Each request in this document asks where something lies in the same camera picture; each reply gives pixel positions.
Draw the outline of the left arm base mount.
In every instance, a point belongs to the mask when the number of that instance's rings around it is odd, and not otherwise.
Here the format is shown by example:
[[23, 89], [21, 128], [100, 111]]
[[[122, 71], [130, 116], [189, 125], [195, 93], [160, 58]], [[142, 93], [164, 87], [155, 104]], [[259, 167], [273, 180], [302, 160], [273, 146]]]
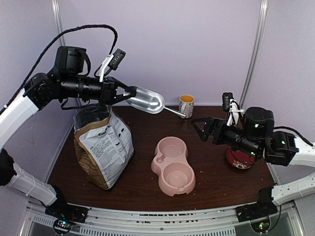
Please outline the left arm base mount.
[[82, 206], [67, 205], [65, 208], [45, 207], [45, 214], [56, 218], [53, 222], [53, 230], [59, 235], [68, 234], [77, 223], [85, 223], [88, 209]]

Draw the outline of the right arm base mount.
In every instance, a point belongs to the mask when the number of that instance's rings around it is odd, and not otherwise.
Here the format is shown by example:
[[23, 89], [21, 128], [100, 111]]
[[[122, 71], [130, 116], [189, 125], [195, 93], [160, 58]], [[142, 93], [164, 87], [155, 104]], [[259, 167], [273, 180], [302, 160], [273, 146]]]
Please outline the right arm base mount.
[[251, 229], [258, 234], [268, 233], [276, 225], [272, 225], [270, 217], [279, 213], [279, 221], [281, 211], [273, 203], [254, 203], [235, 208], [238, 222], [250, 222]]

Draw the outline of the silver metal scoop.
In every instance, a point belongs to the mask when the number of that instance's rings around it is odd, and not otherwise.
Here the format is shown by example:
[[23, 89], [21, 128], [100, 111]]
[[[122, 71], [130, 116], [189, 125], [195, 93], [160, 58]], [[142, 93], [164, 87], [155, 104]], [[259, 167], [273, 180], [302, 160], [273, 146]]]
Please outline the silver metal scoop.
[[128, 98], [126, 102], [131, 107], [136, 108], [140, 111], [156, 115], [163, 110], [167, 110], [181, 118], [187, 117], [184, 113], [180, 111], [167, 108], [165, 105], [164, 97], [157, 92], [141, 87], [130, 86], [128, 90], [124, 91], [124, 98], [126, 98], [128, 95], [131, 95], [131, 97]]

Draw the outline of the pink double pet bowl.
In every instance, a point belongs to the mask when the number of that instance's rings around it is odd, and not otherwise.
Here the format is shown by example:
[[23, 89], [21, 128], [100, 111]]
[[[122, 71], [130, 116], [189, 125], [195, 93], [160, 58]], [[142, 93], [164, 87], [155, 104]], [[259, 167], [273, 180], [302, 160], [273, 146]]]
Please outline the pink double pet bowl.
[[151, 170], [158, 176], [158, 185], [164, 194], [173, 197], [193, 191], [195, 173], [187, 156], [186, 143], [178, 137], [165, 137], [158, 142]]

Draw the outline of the brown pet food bag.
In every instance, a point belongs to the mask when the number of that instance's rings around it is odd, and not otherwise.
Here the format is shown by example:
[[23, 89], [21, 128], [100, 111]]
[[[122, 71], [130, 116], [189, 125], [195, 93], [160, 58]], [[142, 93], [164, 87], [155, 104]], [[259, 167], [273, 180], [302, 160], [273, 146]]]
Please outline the brown pet food bag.
[[87, 180], [111, 189], [134, 155], [130, 128], [110, 105], [81, 108], [73, 119], [75, 153]]

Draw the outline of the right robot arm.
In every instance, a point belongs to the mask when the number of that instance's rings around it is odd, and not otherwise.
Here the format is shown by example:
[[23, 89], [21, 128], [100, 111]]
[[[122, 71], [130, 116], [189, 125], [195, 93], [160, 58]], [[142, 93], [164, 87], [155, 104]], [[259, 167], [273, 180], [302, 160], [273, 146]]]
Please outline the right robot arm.
[[[280, 166], [315, 165], [315, 145], [290, 127], [275, 126], [274, 114], [261, 107], [248, 108], [242, 117], [242, 127], [220, 118], [197, 118], [191, 122], [202, 141], [212, 136], [215, 145], [228, 145], [229, 161], [251, 164], [262, 159]], [[285, 185], [260, 189], [252, 205], [257, 217], [283, 203], [314, 193], [315, 176], [298, 179]]]

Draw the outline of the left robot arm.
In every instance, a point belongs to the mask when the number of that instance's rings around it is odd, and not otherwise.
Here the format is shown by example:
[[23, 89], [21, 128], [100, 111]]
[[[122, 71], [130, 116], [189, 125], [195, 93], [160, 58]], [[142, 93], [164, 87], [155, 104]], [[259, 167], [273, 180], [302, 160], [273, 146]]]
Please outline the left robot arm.
[[91, 66], [86, 49], [60, 46], [54, 67], [47, 73], [35, 74], [18, 92], [17, 97], [0, 115], [0, 184], [13, 187], [31, 196], [59, 220], [85, 220], [87, 209], [67, 203], [61, 190], [45, 184], [24, 171], [3, 148], [12, 135], [33, 115], [52, 100], [65, 104], [69, 98], [96, 100], [100, 105], [114, 105], [136, 95], [136, 90], [113, 77], [105, 69], [116, 70], [126, 53], [117, 49], [109, 54], [99, 68], [99, 77], [82, 74], [84, 65]]

